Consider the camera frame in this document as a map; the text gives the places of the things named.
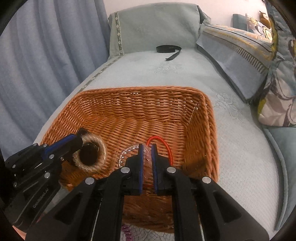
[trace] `decorative cushion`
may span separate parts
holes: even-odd
[[[221,25],[201,25],[197,40],[228,75],[244,102],[263,84],[272,59],[271,42],[254,33]]]
[[[269,126],[296,126],[296,39],[270,3],[273,61],[258,106],[259,121]]]
[[[264,24],[260,23],[248,14],[246,14],[246,19],[247,29],[249,32],[272,41],[272,34],[270,29],[268,29]]]

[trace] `floral pillow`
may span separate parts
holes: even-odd
[[[258,117],[269,126],[296,127],[296,39],[270,3],[266,4],[272,33],[273,60],[258,106]]]
[[[272,34],[270,29],[268,29],[265,25],[263,25],[253,17],[249,16],[248,14],[246,14],[246,18],[247,30],[249,32],[272,41]]]

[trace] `bed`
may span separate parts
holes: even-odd
[[[152,19],[149,15],[152,12],[154,19],[147,22],[148,18]],[[200,89],[208,95],[214,108],[220,160],[218,184],[272,238],[277,232],[278,209],[282,206],[279,198],[282,171],[258,122],[257,110],[247,101],[249,92],[240,92],[225,69],[196,44],[201,36],[202,22],[209,22],[209,19],[198,6],[180,3],[149,4],[111,14],[109,60],[63,101],[35,142],[41,142],[63,107],[76,93],[84,90],[158,85]],[[164,27],[166,31],[161,33],[160,29]],[[166,61],[171,53],[155,51],[156,46],[165,44],[181,46],[181,53]],[[60,200],[62,193],[66,192],[61,190],[51,206]],[[173,234],[135,226],[131,229],[135,240],[173,240]]]

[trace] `fabric trim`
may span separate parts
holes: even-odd
[[[118,12],[115,12],[114,15],[115,15],[115,24],[116,24],[116,31],[117,31],[119,53],[120,53],[120,56],[122,56],[122,55],[124,55],[124,52],[123,52],[123,48],[122,48],[121,31],[120,31]]]
[[[238,53],[240,56],[242,56],[245,60],[247,60],[260,74],[265,73],[268,69],[267,67],[260,62],[258,59],[256,59],[253,55],[251,55],[249,52],[244,50],[238,45],[235,45],[234,43],[231,43],[225,39],[221,39],[219,37],[216,37],[215,35],[212,35],[210,33],[204,32],[203,34],[207,35],[208,37],[214,39],[215,41],[220,42],[221,44],[225,45],[226,47],[232,49],[236,53]]]
[[[275,141],[274,137],[272,136],[271,132],[263,127],[263,130],[270,140],[271,144],[273,145],[279,160],[281,162],[281,166],[283,168],[283,176],[284,176],[284,200],[283,200],[283,208],[281,210],[281,215],[279,217],[279,221],[275,226],[275,230],[279,230],[283,226],[283,219],[287,210],[287,205],[288,205],[288,198],[289,198],[289,179],[288,179],[288,172],[287,172],[287,167],[286,167],[286,162],[285,158],[281,152],[281,149],[277,145],[277,142]]]
[[[119,60],[121,56],[119,56],[117,59],[113,60],[111,63],[107,64],[103,69],[101,69],[97,74],[95,74],[94,77],[92,77],[77,93],[84,90],[93,80],[95,80],[103,71],[105,71],[109,66],[114,64],[117,60]]]

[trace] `blue curtain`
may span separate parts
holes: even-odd
[[[0,147],[32,144],[62,101],[109,56],[103,0],[28,0],[0,37]]]

